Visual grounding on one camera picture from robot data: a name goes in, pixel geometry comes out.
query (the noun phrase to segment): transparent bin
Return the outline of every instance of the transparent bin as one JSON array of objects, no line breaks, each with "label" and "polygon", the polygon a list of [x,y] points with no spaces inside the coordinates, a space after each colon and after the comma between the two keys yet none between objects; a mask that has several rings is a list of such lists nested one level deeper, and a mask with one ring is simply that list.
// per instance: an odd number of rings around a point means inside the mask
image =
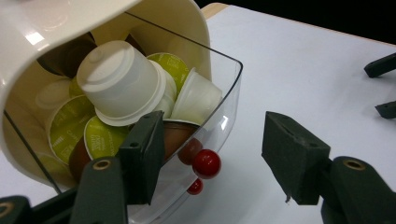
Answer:
[{"label": "transparent bin", "polygon": [[[198,139],[204,148],[219,151],[227,139],[235,118],[241,84],[242,64],[237,60],[178,35],[159,25],[125,12],[91,30],[95,43],[124,40],[131,35],[147,55],[168,52],[181,58],[203,77],[222,90],[222,100],[215,111],[193,136],[171,156],[160,171],[151,205],[128,205],[130,223],[159,223],[189,196],[188,187],[197,176],[191,166],[180,161],[177,153],[191,139]],[[7,98],[5,117],[23,144],[16,144],[14,135],[5,130],[5,141],[14,146],[5,152],[13,165],[26,178],[65,191],[76,186],[68,167],[52,154],[41,118],[37,115],[35,96],[49,83],[66,77],[55,76],[32,63],[15,83]]]}]

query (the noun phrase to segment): black clamp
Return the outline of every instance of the black clamp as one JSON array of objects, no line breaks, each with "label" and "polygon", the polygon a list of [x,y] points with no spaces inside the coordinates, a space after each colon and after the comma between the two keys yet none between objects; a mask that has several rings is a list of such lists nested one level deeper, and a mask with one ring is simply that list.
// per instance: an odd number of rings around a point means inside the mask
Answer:
[{"label": "black clamp", "polygon": [[[379,77],[394,69],[396,69],[396,53],[390,54],[384,58],[368,63],[364,67],[364,71],[369,77]],[[396,101],[377,105],[375,109],[384,119],[396,118]]]},{"label": "black clamp", "polygon": [[396,194],[375,169],[350,157],[329,159],[330,147],[294,119],[267,112],[262,157],[299,205],[323,198],[324,224],[396,223]]},{"label": "black clamp", "polygon": [[143,116],[116,157],[91,161],[79,185],[35,207],[27,198],[0,199],[2,224],[128,223],[127,204],[150,203],[164,163],[163,112]]}]

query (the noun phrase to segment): red ball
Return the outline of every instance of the red ball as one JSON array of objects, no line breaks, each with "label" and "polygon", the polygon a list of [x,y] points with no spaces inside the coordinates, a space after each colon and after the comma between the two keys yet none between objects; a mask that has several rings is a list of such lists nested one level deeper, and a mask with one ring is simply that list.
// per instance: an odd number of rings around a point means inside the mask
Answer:
[{"label": "red ball", "polygon": [[197,178],[191,186],[187,189],[187,192],[191,195],[197,195],[201,193],[202,189],[204,188],[204,183],[200,178]]},{"label": "red ball", "polygon": [[192,162],[192,170],[202,179],[215,177],[221,169],[221,160],[213,150],[202,149]]}]

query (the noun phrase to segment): wooden edge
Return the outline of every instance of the wooden edge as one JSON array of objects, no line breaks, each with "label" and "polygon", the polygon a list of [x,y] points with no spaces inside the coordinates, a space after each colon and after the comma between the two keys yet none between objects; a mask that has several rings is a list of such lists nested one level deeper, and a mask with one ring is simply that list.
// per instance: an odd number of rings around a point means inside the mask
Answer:
[{"label": "wooden edge", "polygon": [[228,5],[222,3],[211,3],[203,8],[201,8],[202,13],[204,14],[205,19],[209,19],[212,16],[216,15],[218,12],[222,11]]}]

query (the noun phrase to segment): white table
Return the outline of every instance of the white table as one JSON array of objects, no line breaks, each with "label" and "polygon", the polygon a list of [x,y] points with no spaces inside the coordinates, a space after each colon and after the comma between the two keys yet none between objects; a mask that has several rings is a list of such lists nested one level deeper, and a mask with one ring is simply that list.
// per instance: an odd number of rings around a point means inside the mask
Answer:
[{"label": "white table", "polygon": [[166,224],[322,223],[321,200],[285,203],[262,159],[265,111],[297,120],[332,147],[331,159],[370,163],[396,190],[396,120],[375,110],[396,100],[396,71],[372,79],[363,70],[395,46],[234,6],[207,23],[211,47],[244,65],[238,115],[220,174]]},{"label": "white table", "polygon": [[[6,133],[7,137],[12,139],[10,141],[17,142],[15,144],[16,146],[24,148],[21,139],[13,131],[7,119],[4,119],[3,124],[5,126],[4,129],[9,132]],[[0,176],[2,178],[0,180],[0,198],[21,195],[28,197],[31,206],[35,206],[57,195],[55,189],[50,185],[43,184],[33,178],[28,178],[25,174],[17,170],[16,167],[11,164],[10,160],[6,157],[1,148],[0,166]]]}]

